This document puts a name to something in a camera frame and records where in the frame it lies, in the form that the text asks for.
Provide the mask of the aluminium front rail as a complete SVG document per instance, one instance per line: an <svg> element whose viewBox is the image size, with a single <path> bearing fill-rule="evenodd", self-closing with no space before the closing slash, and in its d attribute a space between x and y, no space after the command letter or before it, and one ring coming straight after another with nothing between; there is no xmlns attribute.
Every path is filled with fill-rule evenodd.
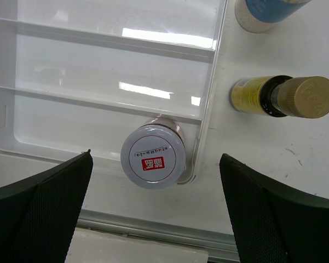
<svg viewBox="0 0 329 263"><path fill-rule="evenodd" d="M77 226L131 238L201 249L208 252L208 262L240 261L234 237L228 234L85 209L80 212Z"/></svg>

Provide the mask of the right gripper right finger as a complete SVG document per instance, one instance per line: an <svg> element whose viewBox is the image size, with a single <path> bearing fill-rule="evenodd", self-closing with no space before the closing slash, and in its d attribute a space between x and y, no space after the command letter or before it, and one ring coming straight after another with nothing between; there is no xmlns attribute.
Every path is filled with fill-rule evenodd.
<svg viewBox="0 0 329 263"><path fill-rule="evenodd" d="M226 153L220 175L240 262L329 262L329 199Z"/></svg>

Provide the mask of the tall blue-label shaker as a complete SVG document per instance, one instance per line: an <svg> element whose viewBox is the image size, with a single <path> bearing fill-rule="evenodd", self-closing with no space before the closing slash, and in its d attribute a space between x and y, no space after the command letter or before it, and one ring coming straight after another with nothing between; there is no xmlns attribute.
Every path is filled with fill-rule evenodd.
<svg viewBox="0 0 329 263"><path fill-rule="evenodd" d="M238 0L235 17L239 25L251 33L263 33L287 19L310 1Z"/></svg>

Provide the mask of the white-lid spice jar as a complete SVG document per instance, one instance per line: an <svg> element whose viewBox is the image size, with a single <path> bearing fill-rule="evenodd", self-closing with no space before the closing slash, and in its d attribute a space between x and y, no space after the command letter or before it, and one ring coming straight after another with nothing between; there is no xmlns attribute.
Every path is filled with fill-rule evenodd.
<svg viewBox="0 0 329 263"><path fill-rule="evenodd" d="M186 169L186 147L181 127L158 117L133 131L124 141L120 161L135 185L159 190L175 183Z"/></svg>

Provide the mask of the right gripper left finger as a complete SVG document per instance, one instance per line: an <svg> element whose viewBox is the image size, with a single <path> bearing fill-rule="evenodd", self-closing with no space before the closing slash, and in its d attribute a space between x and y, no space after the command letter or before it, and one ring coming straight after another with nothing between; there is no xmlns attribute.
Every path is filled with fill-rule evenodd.
<svg viewBox="0 0 329 263"><path fill-rule="evenodd" d="M64 262L93 169L90 151L0 187L0 262Z"/></svg>

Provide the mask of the white three-compartment tray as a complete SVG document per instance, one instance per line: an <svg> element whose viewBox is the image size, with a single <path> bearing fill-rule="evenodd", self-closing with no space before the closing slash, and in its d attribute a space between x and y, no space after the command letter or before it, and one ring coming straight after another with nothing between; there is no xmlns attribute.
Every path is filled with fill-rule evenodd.
<svg viewBox="0 0 329 263"><path fill-rule="evenodd" d="M158 117L182 129L198 175L226 1L0 1L0 155L50 163L121 147Z"/></svg>

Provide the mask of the small yellow-label bottle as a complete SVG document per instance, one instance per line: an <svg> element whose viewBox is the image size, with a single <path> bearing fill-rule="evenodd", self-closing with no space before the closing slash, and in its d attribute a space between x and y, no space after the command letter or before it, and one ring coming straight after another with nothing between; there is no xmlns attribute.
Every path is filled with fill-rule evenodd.
<svg viewBox="0 0 329 263"><path fill-rule="evenodd" d="M286 75L243 78L230 89L229 101L244 113L321 118L329 113L329 79Z"/></svg>

